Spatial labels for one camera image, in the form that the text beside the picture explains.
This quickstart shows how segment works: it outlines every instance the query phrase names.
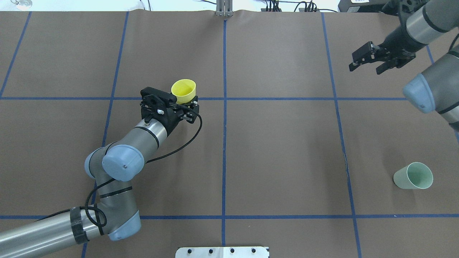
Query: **cable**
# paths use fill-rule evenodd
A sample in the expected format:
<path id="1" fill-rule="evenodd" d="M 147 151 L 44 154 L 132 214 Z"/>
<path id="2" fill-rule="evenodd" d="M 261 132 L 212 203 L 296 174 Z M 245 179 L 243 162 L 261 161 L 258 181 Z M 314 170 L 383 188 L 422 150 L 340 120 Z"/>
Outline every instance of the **cable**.
<path id="1" fill-rule="evenodd" d="M 206 2 L 206 3 L 211 3 L 211 4 L 214 4 L 214 5 L 217 4 L 217 3 L 214 3 L 214 2 L 211 2 L 211 1 L 207 1 L 207 0 L 199 0 L 199 1 L 201 1 L 201 2 Z"/>
<path id="2" fill-rule="evenodd" d="M 85 211 L 85 213 L 86 213 L 86 216 L 87 216 L 88 219 L 91 221 L 91 223 L 94 224 L 94 225 L 96 225 L 96 226 L 98 226 L 98 227 L 104 227 L 105 225 L 107 225 L 107 216 L 105 215 L 105 213 L 104 213 L 101 209 L 95 208 L 95 207 L 92 207 L 92 206 L 88 206 L 88 204 L 89 204 L 89 199 L 91 199 L 91 196 L 92 196 L 99 188 L 104 187 L 104 186 L 106 186 L 107 184 L 109 184 L 109 183 L 111 183 L 111 182 L 113 182 L 113 181 L 115 181 L 115 179 L 112 178 L 112 179 L 108 180 L 107 182 L 105 182 L 105 183 L 103 183 L 103 184 L 97 186 L 96 188 L 94 188 L 94 189 L 91 191 L 91 193 L 89 193 L 89 196 L 88 196 L 88 198 L 86 199 L 86 202 L 84 203 L 84 206 L 80 206 L 80 207 L 79 207 L 80 209 L 84 209 L 84 211 Z M 104 223 L 101 224 L 101 223 L 96 222 L 96 221 L 91 217 L 91 215 L 89 214 L 89 210 L 92 210 L 92 211 L 94 211 L 94 212 L 100 213 L 100 214 L 102 215 L 102 217 L 104 217 Z M 59 214 L 62 214 L 62 213 L 66 213 L 66 212 L 69 212 L 69 211 L 70 211 L 70 209 L 63 210 L 63 211 L 59 211 L 59 212 L 53 213 L 53 214 L 51 214 L 51 215 L 48 215 L 48 216 L 46 216 L 46 217 L 44 217 L 44 218 L 41 218 L 41 219 L 39 219 L 39 220 L 37 220 L 37 221 L 40 221 L 40 220 L 43 220 L 43 219 L 48 219 L 48 218 L 51 218 L 51 217 L 54 217 L 54 216 L 56 216 L 56 215 L 59 215 Z"/>
<path id="3" fill-rule="evenodd" d="M 453 48 L 454 48 L 454 45 L 456 44 L 456 41 L 459 39 L 459 33 L 456 35 L 456 37 L 454 38 L 454 40 L 451 42 L 451 45 L 449 46 L 449 50 L 448 51 L 451 51 Z"/>
<path id="4" fill-rule="evenodd" d="M 308 7 L 308 3 L 306 3 L 305 1 L 301 1 L 297 4 L 297 6 L 295 7 L 295 10 L 293 10 L 293 12 L 296 12 L 297 11 L 297 8 L 298 6 L 300 6 L 300 4 L 304 3 L 304 9 L 306 9 Z"/>
<path id="5" fill-rule="evenodd" d="M 83 210 L 83 209 L 84 209 L 84 206 L 79 206 L 79 208 L 80 208 L 80 210 Z M 105 213 L 104 213 L 102 210 L 100 210 L 99 208 L 94 208 L 94 207 L 92 207 L 92 206 L 89 206 L 89 207 L 88 207 L 88 210 L 95 211 L 95 212 L 99 212 L 99 213 L 102 214 L 102 216 L 104 217 L 104 220 L 107 219 L 107 217 L 105 216 Z M 51 215 L 48 215 L 48 216 L 46 216 L 46 217 L 44 217 L 44 218 L 38 219 L 38 220 L 36 220 L 36 221 L 40 221 L 40 220 L 43 220 L 43 219 L 49 219 L 49 218 L 51 218 L 51 217 L 54 217 L 54 216 L 56 216 L 56 215 L 59 215 L 59 214 L 62 214 L 62 213 L 66 213 L 66 212 L 69 212 L 69 211 L 70 211 L 70 209 L 63 210 L 63 211 L 59 211 L 59 212 L 53 213 L 53 214 L 51 214 Z"/>
<path id="6" fill-rule="evenodd" d="M 335 11 L 335 10 L 332 10 L 332 9 L 315 9 L 314 11 L 334 11 L 334 12 L 338 12 L 338 11 Z"/>
<path id="7" fill-rule="evenodd" d="M 98 227 L 103 227 L 103 226 L 107 225 L 107 217 L 105 216 L 104 212 L 100 210 L 100 213 L 101 213 L 102 216 L 104 217 L 104 223 L 101 224 L 101 223 L 98 223 L 97 221 L 95 221 L 95 220 L 91 217 L 91 215 L 89 214 L 89 210 L 90 210 L 90 209 L 89 209 L 89 206 L 88 206 L 88 205 L 89 205 L 89 200 L 91 199 L 92 195 L 93 195 L 99 188 L 102 188 L 102 187 L 106 186 L 107 184 L 109 184 L 109 183 L 111 183 L 111 182 L 113 182 L 113 181 L 115 181 L 114 178 L 112 178 L 112 179 L 108 180 L 107 182 L 105 182 L 105 183 L 103 183 L 103 184 L 101 184 L 101 185 L 98 185 L 96 188 L 94 188 L 94 189 L 89 193 L 88 198 L 86 198 L 86 202 L 84 203 L 84 207 L 83 207 L 83 208 L 84 208 L 84 212 L 86 213 L 86 216 L 88 217 L 89 221 L 90 221 L 92 224 L 94 224 L 94 225 L 96 225 L 96 226 L 98 226 Z"/>
<path id="8" fill-rule="evenodd" d="M 168 154 L 166 154 L 166 155 L 163 155 L 163 156 L 161 156 L 161 157 L 157 157 L 157 158 L 151 159 L 151 160 L 147 161 L 146 164 L 147 164 L 147 163 L 150 163 L 150 162 L 153 162 L 153 161 L 156 161 L 156 160 L 160 160 L 160 159 L 162 159 L 162 158 L 171 156 L 172 154 L 179 152 L 179 151 L 182 150 L 183 148 L 187 147 L 187 146 L 188 146 L 188 145 L 198 136 L 198 134 L 199 134 L 199 132 L 201 131 L 201 128 L 202 128 L 202 118 L 201 118 L 201 116 L 200 116 L 198 113 L 194 112 L 191 108 L 187 108 L 187 107 L 183 107 L 183 108 L 184 108 L 185 110 L 188 110 L 189 112 L 192 112 L 193 114 L 195 114 L 195 115 L 199 118 L 199 128 L 198 128 L 198 130 L 196 131 L 195 135 L 193 136 L 193 138 L 191 138 L 191 140 L 189 140 L 187 143 L 185 143 L 183 146 L 181 146 L 181 147 L 178 148 L 177 150 L 175 150 L 175 151 L 173 151 L 173 152 L 170 152 L 170 153 L 168 153 Z"/>

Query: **black tape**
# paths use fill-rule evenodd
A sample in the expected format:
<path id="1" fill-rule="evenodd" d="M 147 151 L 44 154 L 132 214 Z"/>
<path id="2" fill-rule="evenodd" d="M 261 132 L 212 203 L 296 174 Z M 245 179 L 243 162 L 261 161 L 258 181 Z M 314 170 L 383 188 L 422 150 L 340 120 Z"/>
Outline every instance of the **black tape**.
<path id="1" fill-rule="evenodd" d="M 102 199 L 102 198 L 105 198 L 105 197 L 109 197 L 109 196 L 113 196 L 113 195 L 116 195 L 116 194 L 124 193 L 124 192 L 127 192 L 129 190 L 132 190 L 132 186 L 129 186 L 129 187 L 117 190 L 117 191 L 113 191 L 113 192 L 110 192 L 110 193 L 102 194 L 99 197 L 100 197 L 100 199 Z"/>
<path id="2" fill-rule="evenodd" d="M 70 225 L 72 227 L 73 237 L 77 244 L 84 244 L 89 241 L 86 231 L 83 229 L 81 213 L 79 207 L 70 209 Z"/>
<path id="3" fill-rule="evenodd" d="M 146 132 L 148 132 L 149 134 L 151 134 L 153 136 L 153 138 L 155 138 L 156 140 L 156 143 L 158 144 L 158 148 L 159 148 L 159 140 L 158 140 L 158 137 L 156 137 L 156 135 L 150 131 L 149 129 L 145 128 L 145 127 L 141 127 L 141 126 L 136 126 L 134 128 L 139 128 L 139 129 L 142 129 L 142 130 L 145 130 Z"/>
<path id="4" fill-rule="evenodd" d="M 448 52 L 448 54 L 453 55 L 453 56 L 459 58 L 459 53 L 456 52 L 456 51 L 451 50 L 450 52 Z"/>
<path id="5" fill-rule="evenodd" d="M 441 32 L 441 33 L 446 33 L 448 32 L 447 30 L 444 30 L 444 29 L 440 29 L 439 27 L 437 27 L 435 24 L 433 24 L 433 22 L 429 19 L 429 16 L 427 15 L 427 12 L 425 11 L 425 6 L 422 8 L 422 16 L 424 16 L 424 20 L 427 22 L 427 24 L 432 27 L 432 29 L 438 31 L 438 32 Z"/>
<path id="6" fill-rule="evenodd" d="M 450 123 L 449 126 L 451 126 L 456 132 L 459 132 L 459 122 Z"/>
<path id="7" fill-rule="evenodd" d="M 445 109 L 439 111 L 438 113 L 439 113 L 440 115 L 443 115 L 444 113 L 449 112 L 449 111 L 455 109 L 457 106 L 459 106 L 459 102 L 456 102 L 456 103 L 450 105 L 449 107 L 447 107 L 447 108 L 445 108 Z"/>

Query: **plastic cup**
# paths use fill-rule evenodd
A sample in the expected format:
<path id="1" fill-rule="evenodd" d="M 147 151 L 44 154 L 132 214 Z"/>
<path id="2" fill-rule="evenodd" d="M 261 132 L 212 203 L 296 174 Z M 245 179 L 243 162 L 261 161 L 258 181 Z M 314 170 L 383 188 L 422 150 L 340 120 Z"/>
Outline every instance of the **plastic cup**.
<path id="1" fill-rule="evenodd" d="M 177 104 L 188 103 L 196 96 L 196 83 L 189 79 L 176 81 L 171 92 L 177 97 Z"/>
<path id="2" fill-rule="evenodd" d="M 394 183 L 402 189 L 427 189 L 433 183 L 432 171 L 420 162 L 413 162 L 394 174 Z"/>

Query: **yellow cup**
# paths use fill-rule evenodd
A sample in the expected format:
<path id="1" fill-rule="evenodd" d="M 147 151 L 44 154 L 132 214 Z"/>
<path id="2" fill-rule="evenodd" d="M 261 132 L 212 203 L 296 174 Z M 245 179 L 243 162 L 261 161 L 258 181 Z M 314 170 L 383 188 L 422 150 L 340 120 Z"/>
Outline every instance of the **yellow cup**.
<path id="1" fill-rule="evenodd" d="M 177 104 L 188 103 L 196 96 L 196 83 L 189 79 L 176 81 L 171 92 L 177 97 Z"/>

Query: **metal bracket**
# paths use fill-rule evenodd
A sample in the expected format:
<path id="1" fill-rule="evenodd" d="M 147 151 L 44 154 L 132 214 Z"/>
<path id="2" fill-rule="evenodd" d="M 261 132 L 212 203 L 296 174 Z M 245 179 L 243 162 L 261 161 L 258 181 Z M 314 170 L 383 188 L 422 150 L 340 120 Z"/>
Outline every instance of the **metal bracket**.
<path id="1" fill-rule="evenodd" d="M 269 258 L 269 247 L 182 247 L 175 258 Z"/>
<path id="2" fill-rule="evenodd" d="M 219 17 L 233 16 L 233 0 L 217 0 L 216 14 Z"/>

